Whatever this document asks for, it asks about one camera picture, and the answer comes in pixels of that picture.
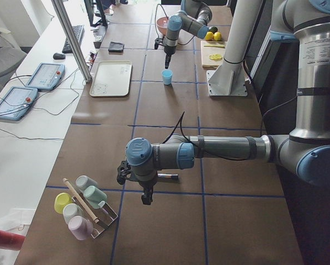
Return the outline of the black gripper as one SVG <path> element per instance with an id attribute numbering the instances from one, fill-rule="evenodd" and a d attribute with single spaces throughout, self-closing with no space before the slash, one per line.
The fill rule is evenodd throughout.
<path id="1" fill-rule="evenodd" d="M 141 196 L 141 200 L 144 205 L 152 204 L 153 187 L 156 185 L 156 183 L 157 179 L 151 179 L 149 181 L 139 181 L 140 186 L 143 188 L 143 195 Z"/>
<path id="2" fill-rule="evenodd" d="M 164 63 L 165 68 L 169 67 L 169 64 L 171 61 L 171 55 L 175 54 L 175 51 L 176 51 L 175 46 L 165 46 L 164 47 L 164 52 L 166 53 L 166 58 L 165 58 L 165 63 Z"/>

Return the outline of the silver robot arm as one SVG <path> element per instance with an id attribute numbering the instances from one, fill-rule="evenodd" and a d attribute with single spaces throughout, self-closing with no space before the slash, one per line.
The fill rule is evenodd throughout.
<path id="1" fill-rule="evenodd" d="M 223 63 L 208 71 L 210 96 L 232 96 L 237 85 L 263 1 L 237 1 Z M 202 1 L 182 1 L 168 18 L 167 33 L 160 42 L 166 53 L 165 68 L 175 53 L 180 30 L 203 39 L 209 32 L 210 8 Z M 117 182 L 138 182 L 142 203 L 152 203 L 153 186 L 162 169 L 186 169 L 195 158 L 215 157 L 231 161 L 263 159 L 285 167 L 315 186 L 330 186 L 330 1 L 273 1 L 271 39 L 298 40 L 299 66 L 296 91 L 296 126 L 289 135 L 260 137 L 185 136 L 182 118 L 161 144 L 138 137 L 125 148 Z"/>
<path id="2" fill-rule="evenodd" d="M 211 19 L 211 9 L 203 1 L 181 1 L 180 10 L 168 19 L 167 33 L 163 39 L 166 53 L 165 69 L 169 68 L 171 57 L 175 54 L 180 31 L 184 30 L 193 36 L 204 39 L 209 31 L 207 25 Z"/>

